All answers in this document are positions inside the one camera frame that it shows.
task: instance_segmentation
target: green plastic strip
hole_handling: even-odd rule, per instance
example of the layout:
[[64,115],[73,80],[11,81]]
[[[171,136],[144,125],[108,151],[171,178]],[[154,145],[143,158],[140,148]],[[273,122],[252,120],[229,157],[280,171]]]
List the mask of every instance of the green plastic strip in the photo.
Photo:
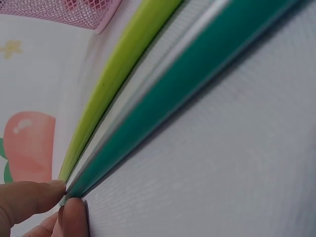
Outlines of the green plastic strip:
[[126,117],[64,200],[83,196],[172,111],[299,0],[231,0]]
[[102,114],[133,66],[182,0],[143,0],[126,26],[91,95],[58,179],[67,181]]

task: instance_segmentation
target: pink mesh basket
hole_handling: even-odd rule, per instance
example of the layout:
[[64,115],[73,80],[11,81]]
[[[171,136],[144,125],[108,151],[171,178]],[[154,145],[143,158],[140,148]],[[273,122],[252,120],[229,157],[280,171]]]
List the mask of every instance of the pink mesh basket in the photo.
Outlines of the pink mesh basket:
[[101,33],[122,0],[0,0],[0,14],[55,21]]

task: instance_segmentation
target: silver strip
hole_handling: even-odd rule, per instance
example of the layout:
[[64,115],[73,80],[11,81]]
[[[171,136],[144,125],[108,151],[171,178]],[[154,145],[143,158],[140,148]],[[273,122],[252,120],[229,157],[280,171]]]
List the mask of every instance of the silver strip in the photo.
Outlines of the silver strip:
[[173,63],[182,55],[182,53],[188,48],[191,43],[199,36],[199,34],[224,10],[225,7],[232,0],[215,0],[206,12],[191,26],[191,28],[185,33],[181,40],[174,46],[174,48],[166,55],[160,65],[153,70],[151,76],[146,82],[137,90],[131,100],[125,105],[122,112],[118,115],[116,121],[111,124],[109,130],[103,135],[101,141],[95,147],[91,153],[87,162],[81,167],[73,182],[69,185],[66,190],[67,193],[72,189],[74,183],[77,182],[78,178],[84,172],[84,170],[91,164],[95,156],[103,148],[103,145],[110,139],[115,133],[119,126],[124,122],[125,118],[133,111],[137,106],[138,102],[141,101],[148,91],[155,86],[163,74],[173,65]]

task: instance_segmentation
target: teal strip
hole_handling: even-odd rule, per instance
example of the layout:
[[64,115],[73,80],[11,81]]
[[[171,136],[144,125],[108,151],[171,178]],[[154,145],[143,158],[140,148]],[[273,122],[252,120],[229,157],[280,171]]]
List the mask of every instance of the teal strip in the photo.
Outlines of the teal strip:
[[298,0],[233,0],[124,120],[69,190],[81,197],[172,111]]

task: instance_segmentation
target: hand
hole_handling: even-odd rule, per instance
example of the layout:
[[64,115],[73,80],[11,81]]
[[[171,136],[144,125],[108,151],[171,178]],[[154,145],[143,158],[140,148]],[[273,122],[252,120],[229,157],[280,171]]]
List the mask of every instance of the hand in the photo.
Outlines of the hand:
[[[16,182],[0,185],[0,236],[9,237],[10,229],[34,214],[52,209],[62,198],[65,183]],[[45,219],[24,237],[88,237],[84,203],[77,198],[67,201],[58,213]]]

